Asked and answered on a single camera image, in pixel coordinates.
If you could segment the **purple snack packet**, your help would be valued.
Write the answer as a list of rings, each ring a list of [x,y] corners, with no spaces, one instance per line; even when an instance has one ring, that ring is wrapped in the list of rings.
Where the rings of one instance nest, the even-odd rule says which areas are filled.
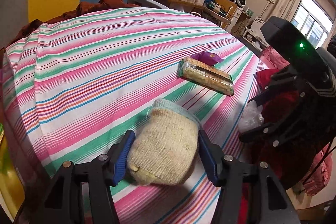
[[[218,56],[216,53],[205,52],[205,51],[194,53],[190,57],[202,63],[205,63],[211,67],[223,61],[223,59],[220,56]]]

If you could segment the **beige knitted sock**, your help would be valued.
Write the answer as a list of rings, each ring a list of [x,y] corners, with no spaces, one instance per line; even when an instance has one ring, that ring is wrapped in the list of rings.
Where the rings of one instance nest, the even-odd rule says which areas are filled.
[[[127,156],[127,168],[140,185],[181,185],[191,175],[198,152],[198,118],[163,98],[149,110],[149,120]]]

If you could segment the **green cracker packet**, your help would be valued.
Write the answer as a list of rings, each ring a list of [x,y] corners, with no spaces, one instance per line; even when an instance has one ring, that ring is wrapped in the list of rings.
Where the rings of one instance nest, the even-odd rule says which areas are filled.
[[[230,74],[191,57],[180,61],[178,76],[218,93],[234,95],[234,83]]]

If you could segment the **clear crumpled plastic bag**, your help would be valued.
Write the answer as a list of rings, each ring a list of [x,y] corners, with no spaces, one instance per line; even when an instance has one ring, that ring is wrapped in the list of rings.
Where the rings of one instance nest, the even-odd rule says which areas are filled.
[[[238,131],[244,133],[263,125],[264,117],[262,116],[262,110],[262,105],[257,106],[256,101],[249,101],[238,122]]]

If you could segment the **gold tray with brown rim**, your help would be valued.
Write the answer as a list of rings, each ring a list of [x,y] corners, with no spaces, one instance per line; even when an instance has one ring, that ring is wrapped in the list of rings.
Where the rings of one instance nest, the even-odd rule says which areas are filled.
[[[1,49],[1,205],[14,223],[34,223],[50,177],[33,150],[14,84],[14,69]]]

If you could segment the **window with metal bars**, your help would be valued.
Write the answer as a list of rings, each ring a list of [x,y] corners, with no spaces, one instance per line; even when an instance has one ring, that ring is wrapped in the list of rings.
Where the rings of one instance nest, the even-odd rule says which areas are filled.
[[[291,23],[315,48],[322,46],[333,25],[315,0],[301,0]]]

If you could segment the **striped pink green bedsheet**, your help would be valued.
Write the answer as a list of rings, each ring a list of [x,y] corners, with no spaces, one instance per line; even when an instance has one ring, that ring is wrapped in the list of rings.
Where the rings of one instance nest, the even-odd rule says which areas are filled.
[[[179,78],[181,59],[202,51],[222,58],[217,68],[231,75],[232,97]],[[239,157],[238,121],[264,68],[222,28],[175,10],[114,9],[42,24],[2,59],[5,135],[27,193],[19,221],[33,215],[64,161],[91,161],[126,130],[139,134],[158,98],[189,110]]]

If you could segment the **wooden desk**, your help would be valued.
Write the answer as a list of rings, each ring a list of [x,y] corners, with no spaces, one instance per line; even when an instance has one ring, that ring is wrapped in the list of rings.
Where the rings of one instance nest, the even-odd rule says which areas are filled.
[[[152,0],[152,1],[158,2],[161,5],[168,7],[169,9],[189,12],[195,15],[200,15],[201,17],[204,17],[204,15],[207,14],[208,16],[216,19],[220,27],[223,24],[228,26],[231,23],[230,18],[228,16],[221,16],[220,14],[209,9],[205,5],[197,5],[187,0]]]

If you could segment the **dark red blanket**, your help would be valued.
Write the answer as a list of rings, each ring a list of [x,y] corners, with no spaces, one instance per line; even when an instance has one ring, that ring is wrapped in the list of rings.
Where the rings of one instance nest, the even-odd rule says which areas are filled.
[[[67,11],[60,16],[52,18],[48,21],[41,21],[39,19],[35,19],[29,24],[22,27],[22,29],[18,32],[17,36],[9,43],[9,45],[17,42],[22,38],[26,38],[33,31],[37,30],[43,23],[54,24],[58,22],[62,22],[67,19],[76,18],[78,16],[88,14],[90,12],[110,10],[110,9],[120,9],[120,8],[132,8],[139,7],[139,5],[132,3],[125,3],[123,0],[100,0],[97,3],[90,2],[80,2],[75,10]]]

